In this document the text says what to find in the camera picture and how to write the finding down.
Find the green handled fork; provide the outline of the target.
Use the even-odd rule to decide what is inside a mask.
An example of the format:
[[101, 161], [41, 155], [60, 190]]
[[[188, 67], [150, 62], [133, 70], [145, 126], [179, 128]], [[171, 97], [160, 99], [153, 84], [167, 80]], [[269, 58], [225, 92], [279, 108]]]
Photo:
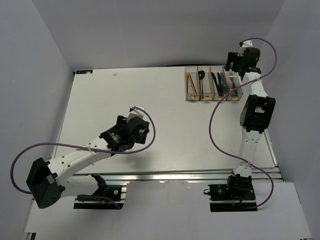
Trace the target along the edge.
[[[230, 81], [232, 83], [232, 88], [235, 89], [236, 88], [236, 84], [235, 84], [235, 81], [234, 81], [234, 76], [233, 75], [229, 75], [229, 79], [230, 79]], [[234, 96], [234, 98], [238, 96], [238, 92], [237, 92], [236, 89], [233, 91], [233, 96]]]

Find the black knife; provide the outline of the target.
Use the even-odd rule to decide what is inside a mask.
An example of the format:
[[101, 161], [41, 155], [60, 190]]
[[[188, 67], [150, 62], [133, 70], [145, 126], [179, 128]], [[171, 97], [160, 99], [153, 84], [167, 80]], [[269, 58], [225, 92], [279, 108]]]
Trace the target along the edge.
[[217, 89], [218, 95], [219, 95], [219, 96], [222, 96], [223, 94], [221, 93], [220, 85], [218, 84], [217, 78], [216, 78], [216, 76], [215, 76], [215, 74], [214, 74], [213, 72], [211, 73], [211, 77], [212, 77], [212, 79], [213, 79], [213, 81], [214, 81], [214, 84], [215, 84], [215, 87], [216, 87], [216, 89]]

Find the black spoon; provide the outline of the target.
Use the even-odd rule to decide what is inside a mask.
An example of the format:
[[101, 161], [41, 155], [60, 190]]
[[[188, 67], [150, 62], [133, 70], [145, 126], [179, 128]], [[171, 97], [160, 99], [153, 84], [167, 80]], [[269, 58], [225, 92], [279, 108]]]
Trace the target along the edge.
[[201, 97], [203, 97], [204, 89], [203, 89], [203, 79], [205, 77], [205, 72], [203, 70], [198, 71], [198, 79], [199, 79], [199, 85], [200, 85], [200, 94]]

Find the blue knife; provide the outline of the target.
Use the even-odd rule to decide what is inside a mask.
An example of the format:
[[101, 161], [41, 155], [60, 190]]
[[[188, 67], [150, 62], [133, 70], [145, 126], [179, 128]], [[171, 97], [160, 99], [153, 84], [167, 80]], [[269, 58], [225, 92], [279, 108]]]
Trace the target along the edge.
[[221, 75], [219, 72], [217, 73], [217, 79], [218, 79], [218, 84], [220, 86], [220, 92], [221, 92], [221, 94], [223, 94], [220, 97], [223, 97], [224, 96], [224, 85], [222, 83], [222, 78], [221, 78]]

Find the orange chopstick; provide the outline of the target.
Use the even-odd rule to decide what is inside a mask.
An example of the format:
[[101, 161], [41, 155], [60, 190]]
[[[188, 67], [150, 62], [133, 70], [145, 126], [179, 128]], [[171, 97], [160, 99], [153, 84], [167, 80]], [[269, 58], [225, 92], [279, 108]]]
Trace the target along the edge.
[[186, 79], [186, 98], [188, 98], [189, 95], [189, 73], [186, 73], [185, 79]]
[[194, 85], [194, 82], [193, 82], [193, 79], [192, 79], [190, 73], [189, 73], [189, 82], [190, 82], [190, 86], [191, 86], [191, 88], [192, 88], [192, 91], [196, 94], [197, 91], [196, 91], [196, 88], [195, 88], [195, 85]]

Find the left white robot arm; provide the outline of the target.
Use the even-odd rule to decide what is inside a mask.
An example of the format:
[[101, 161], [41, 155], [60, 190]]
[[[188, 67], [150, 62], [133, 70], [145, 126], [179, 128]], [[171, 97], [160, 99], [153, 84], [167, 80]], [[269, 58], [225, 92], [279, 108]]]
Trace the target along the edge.
[[77, 175], [84, 168], [127, 152], [135, 144], [145, 144], [149, 133], [149, 122], [141, 117], [126, 118], [118, 116], [116, 125], [102, 132], [83, 149], [76, 149], [59, 158], [32, 163], [26, 183], [40, 209], [52, 206], [60, 198], [80, 196], [86, 200], [106, 197], [116, 201], [120, 199], [120, 190], [109, 187], [97, 173]]

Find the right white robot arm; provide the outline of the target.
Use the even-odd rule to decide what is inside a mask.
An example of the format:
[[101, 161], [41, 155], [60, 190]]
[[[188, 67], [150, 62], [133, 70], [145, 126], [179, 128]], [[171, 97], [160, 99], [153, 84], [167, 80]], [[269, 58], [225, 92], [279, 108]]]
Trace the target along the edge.
[[248, 87], [248, 97], [240, 115], [242, 137], [239, 157], [244, 159], [231, 172], [225, 187], [226, 195], [243, 199], [252, 190], [252, 163], [263, 132], [268, 128], [276, 100], [269, 97], [261, 81], [261, 70], [257, 68], [260, 50], [243, 46], [240, 52], [228, 54], [226, 69], [238, 73], [242, 83]]

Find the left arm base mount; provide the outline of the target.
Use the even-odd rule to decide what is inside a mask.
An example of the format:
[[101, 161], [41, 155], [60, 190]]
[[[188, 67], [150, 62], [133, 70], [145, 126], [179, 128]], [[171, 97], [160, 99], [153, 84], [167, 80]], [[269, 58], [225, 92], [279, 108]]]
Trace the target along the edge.
[[121, 210], [125, 198], [122, 197], [121, 185], [109, 185], [98, 174], [91, 174], [95, 191], [91, 194], [81, 194], [75, 197], [73, 208], [76, 210]]

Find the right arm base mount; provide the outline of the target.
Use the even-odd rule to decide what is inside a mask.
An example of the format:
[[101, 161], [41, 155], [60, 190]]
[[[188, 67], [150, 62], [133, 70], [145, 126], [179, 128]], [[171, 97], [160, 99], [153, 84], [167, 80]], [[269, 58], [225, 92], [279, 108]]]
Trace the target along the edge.
[[203, 194], [209, 196], [210, 211], [213, 213], [258, 210], [251, 176], [230, 175], [226, 184], [210, 184]]

